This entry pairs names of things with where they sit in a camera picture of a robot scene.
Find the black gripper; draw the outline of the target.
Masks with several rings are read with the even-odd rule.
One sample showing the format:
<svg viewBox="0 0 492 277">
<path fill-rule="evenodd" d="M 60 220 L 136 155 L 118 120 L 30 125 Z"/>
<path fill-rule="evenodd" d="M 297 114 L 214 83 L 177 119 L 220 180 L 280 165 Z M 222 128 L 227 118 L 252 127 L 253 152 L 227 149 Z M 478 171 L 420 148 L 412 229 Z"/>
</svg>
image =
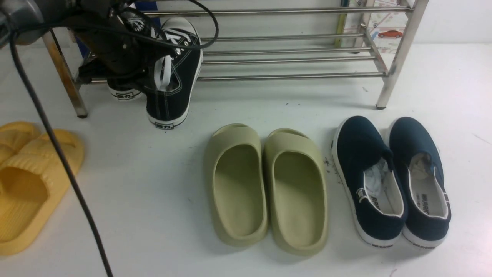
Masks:
<svg viewBox="0 0 492 277">
<path fill-rule="evenodd" d="M 161 28 L 142 11 L 132 9 L 151 25 L 155 37 L 134 32 L 123 22 L 122 14 L 133 0 L 69 0 L 67 26 L 95 54 L 83 65 L 83 79 L 104 77 L 138 90 L 153 90 L 154 66 L 170 54 L 169 42 Z"/>
</svg>

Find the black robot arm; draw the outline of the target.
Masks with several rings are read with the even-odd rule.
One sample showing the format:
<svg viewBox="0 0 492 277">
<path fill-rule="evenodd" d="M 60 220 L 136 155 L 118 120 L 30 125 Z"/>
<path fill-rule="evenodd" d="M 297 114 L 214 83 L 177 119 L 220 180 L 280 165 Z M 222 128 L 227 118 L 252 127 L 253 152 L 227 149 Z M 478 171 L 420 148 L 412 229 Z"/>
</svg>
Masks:
<svg viewBox="0 0 492 277">
<path fill-rule="evenodd" d="M 95 55 L 79 67 L 88 83 L 105 78 L 114 89 L 157 90 L 162 65 L 174 55 L 165 32 L 131 7 L 132 0 L 2 0 L 2 34 L 29 45 L 53 28 L 66 27 Z"/>
</svg>

